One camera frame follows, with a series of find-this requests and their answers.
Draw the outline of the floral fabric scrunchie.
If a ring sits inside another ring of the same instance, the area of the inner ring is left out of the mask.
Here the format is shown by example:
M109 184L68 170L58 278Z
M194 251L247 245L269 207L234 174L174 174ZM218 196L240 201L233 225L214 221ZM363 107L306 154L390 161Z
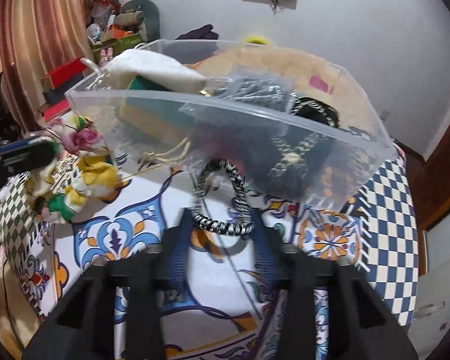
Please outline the floral fabric scrunchie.
M56 151L46 166L30 172L24 189L45 222L70 222L91 198L102 199L121 181L113 152L87 116L69 114L49 122L37 139Z

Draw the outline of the white drawstring pouch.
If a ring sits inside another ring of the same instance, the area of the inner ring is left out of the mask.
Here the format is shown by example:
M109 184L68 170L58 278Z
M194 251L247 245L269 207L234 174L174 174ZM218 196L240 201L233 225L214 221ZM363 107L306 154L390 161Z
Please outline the white drawstring pouch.
M91 68L97 78L89 88L127 89L136 77L142 77L172 92L196 94L206 87L207 77L176 59L147 49L126 49L105 66L91 59L80 62Z

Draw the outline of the green knitted cloth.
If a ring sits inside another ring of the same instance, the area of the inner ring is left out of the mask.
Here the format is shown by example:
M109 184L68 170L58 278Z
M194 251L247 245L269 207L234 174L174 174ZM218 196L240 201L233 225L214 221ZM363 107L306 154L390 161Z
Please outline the green knitted cloth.
M193 118L182 102L128 96L115 109L127 138L146 146L176 146L192 135Z

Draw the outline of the clear plastic storage box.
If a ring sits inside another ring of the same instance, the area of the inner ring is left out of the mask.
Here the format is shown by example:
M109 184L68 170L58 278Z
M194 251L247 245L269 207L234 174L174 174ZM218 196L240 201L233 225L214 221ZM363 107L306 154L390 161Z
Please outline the clear plastic storage box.
M188 68L236 41L158 40L139 48L176 59ZM135 161L154 161L198 173L210 160L236 165L252 190L337 210L398 153L370 104L365 127L341 124L337 109L294 92L289 112L220 107L204 97L172 92L142 77L127 89L89 88L94 72L68 90L73 110L92 119L111 148ZM178 145L150 146L127 138L115 109L125 97L182 102L193 118L192 135Z

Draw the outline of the red gift box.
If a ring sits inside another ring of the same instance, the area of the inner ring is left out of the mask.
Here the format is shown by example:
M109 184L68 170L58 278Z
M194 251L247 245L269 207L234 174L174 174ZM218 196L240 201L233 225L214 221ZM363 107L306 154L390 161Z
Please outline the red gift box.
M56 89L76 75L82 74L85 70L86 66L81 62L81 58L72 59L69 63L48 72L41 79L41 85L44 90Z

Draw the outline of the patterned patchwork tablecloth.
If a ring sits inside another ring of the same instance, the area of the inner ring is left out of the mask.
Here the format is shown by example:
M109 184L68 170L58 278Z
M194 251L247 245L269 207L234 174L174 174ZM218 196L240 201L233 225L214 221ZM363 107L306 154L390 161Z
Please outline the patterned patchwork tablecloth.
M22 300L40 320L36 332L89 267L160 242L186 209L193 230L184 284L156 294L165 359L277 359L287 293L259 275L255 213L307 255L355 267L406 331L416 304L418 245L401 156L383 162L341 210L258 193L222 160L198 175L124 154L113 160L121 176L115 191L89 199L70 222L45 222L33 211L24 189L30 172L0 189L0 242ZM127 359L128 297L127 288L117 288L112 359ZM314 290L314 305L314 359L328 359L327 289Z

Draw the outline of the striped brown curtain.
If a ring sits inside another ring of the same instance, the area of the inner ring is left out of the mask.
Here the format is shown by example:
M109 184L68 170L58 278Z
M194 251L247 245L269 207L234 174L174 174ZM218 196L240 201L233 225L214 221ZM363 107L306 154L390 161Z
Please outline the striped brown curtain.
M6 107L25 131L44 104L41 80L90 57L86 34L94 0L0 0L0 76Z

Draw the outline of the green cardboard box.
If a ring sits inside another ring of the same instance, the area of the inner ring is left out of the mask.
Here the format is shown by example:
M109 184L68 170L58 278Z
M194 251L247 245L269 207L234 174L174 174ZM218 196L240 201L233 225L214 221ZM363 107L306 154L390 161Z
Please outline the green cardboard box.
M93 58L96 64L101 60L102 50L113 49L113 56L121 54L124 50L133 49L142 43L142 37L139 33L132 34L120 39L111 39L104 43L97 43L91 46Z

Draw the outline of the grey green plush toy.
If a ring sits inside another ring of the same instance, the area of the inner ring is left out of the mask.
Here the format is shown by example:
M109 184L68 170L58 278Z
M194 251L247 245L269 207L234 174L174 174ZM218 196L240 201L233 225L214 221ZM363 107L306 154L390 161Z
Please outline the grey green plush toy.
M139 33L145 43L161 38L159 10L150 0L125 2L120 7L114 24L120 29Z

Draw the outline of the dark purple garment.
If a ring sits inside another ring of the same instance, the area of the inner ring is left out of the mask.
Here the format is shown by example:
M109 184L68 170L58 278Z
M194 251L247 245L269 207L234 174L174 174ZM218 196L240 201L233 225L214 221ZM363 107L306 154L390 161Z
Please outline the dark purple garment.
M218 40L219 35L215 33L212 24L206 24L202 27L181 34L177 40Z

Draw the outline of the peach fleece blanket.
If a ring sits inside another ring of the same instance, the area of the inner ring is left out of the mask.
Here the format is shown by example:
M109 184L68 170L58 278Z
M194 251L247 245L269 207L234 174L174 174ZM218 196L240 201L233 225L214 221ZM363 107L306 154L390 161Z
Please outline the peach fleece blanket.
M293 81L298 94L327 103L339 112L340 123L365 127L370 103L346 69L296 49L273 46L233 46L190 67L205 76L226 76L233 68L251 68Z

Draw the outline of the clear plastic bag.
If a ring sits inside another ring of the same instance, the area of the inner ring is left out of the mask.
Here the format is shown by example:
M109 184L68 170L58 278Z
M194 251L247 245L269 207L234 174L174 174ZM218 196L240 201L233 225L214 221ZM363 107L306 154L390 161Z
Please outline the clear plastic bag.
M215 76L189 73L175 91L201 96L220 107L252 107L284 113L291 110L295 97L291 79L242 66Z

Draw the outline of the yellow fuzzy hoop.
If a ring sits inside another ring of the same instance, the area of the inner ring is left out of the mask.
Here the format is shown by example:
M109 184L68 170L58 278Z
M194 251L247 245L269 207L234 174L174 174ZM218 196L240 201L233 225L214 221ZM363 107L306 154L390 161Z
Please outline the yellow fuzzy hoop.
M243 40L244 43L247 44L253 44L253 45L260 45L260 46L269 46L272 44L272 42L264 37L264 36L260 36L260 35L250 35L244 38Z

